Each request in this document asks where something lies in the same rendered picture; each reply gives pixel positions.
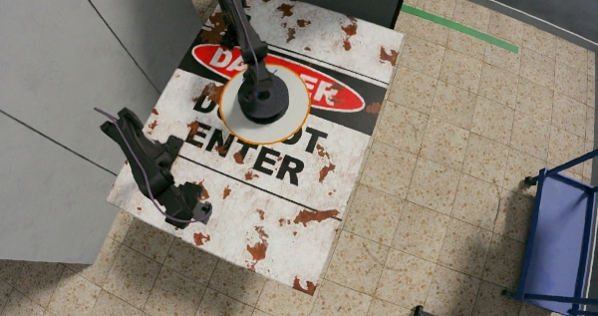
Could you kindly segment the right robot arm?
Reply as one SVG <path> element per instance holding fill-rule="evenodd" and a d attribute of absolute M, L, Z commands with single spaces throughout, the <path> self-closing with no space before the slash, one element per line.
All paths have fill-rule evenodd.
<path fill-rule="evenodd" d="M 106 121 L 100 128 L 121 147 L 140 192 L 151 200 L 139 164 L 148 177 L 151 194 L 160 206 L 164 206 L 167 214 L 180 220 L 192 220 L 193 212 L 180 196 L 180 189 L 174 185 L 174 177 L 170 172 L 184 140 L 169 135 L 166 142 L 161 144 L 158 139 L 153 140 L 144 133 L 145 126 L 133 111 L 124 107 L 117 114 L 119 119 L 116 122 Z"/>

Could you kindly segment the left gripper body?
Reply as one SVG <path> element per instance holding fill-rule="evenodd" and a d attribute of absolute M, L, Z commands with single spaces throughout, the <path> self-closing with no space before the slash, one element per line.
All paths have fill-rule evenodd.
<path fill-rule="evenodd" d="M 268 71 L 269 72 L 269 71 Z M 272 81 L 275 79 L 275 74 L 269 72 L 270 77 L 272 79 Z M 246 97 L 246 95 L 248 94 L 249 97 L 246 97 L 247 99 L 250 99 L 254 90 L 256 89 L 255 83 L 253 81 L 253 78 L 251 76 L 251 72 L 249 71 L 249 69 L 247 68 L 246 71 L 243 73 L 243 78 L 244 81 L 241 84 L 238 93 L 242 94 L 244 97 Z"/>

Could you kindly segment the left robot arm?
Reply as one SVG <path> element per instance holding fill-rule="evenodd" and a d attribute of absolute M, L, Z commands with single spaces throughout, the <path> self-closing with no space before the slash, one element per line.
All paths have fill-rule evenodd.
<path fill-rule="evenodd" d="M 224 36 L 219 42 L 220 46 L 233 49 L 238 41 L 240 47 L 239 51 L 242 55 L 244 65 L 248 64 L 248 69 L 251 72 L 251 76 L 256 86 L 257 69 L 253 54 L 248 46 L 248 40 L 246 38 L 247 33 L 250 39 L 250 45 L 255 53 L 259 67 L 259 85 L 257 87 L 257 91 L 263 92 L 269 90 L 273 86 L 273 81 L 270 77 L 268 69 L 266 68 L 266 63 L 264 61 L 264 58 L 268 57 L 268 46 L 266 41 L 260 40 L 259 35 L 256 33 L 256 31 L 252 28 L 252 26 L 249 23 L 251 16 L 247 15 L 243 9 L 243 6 L 244 8 L 247 8 L 246 0 L 218 0 L 218 4 L 219 7 L 221 7 L 222 15 L 224 15 L 222 16 L 222 19 L 225 26 L 227 22 L 227 31 L 225 32 Z"/>

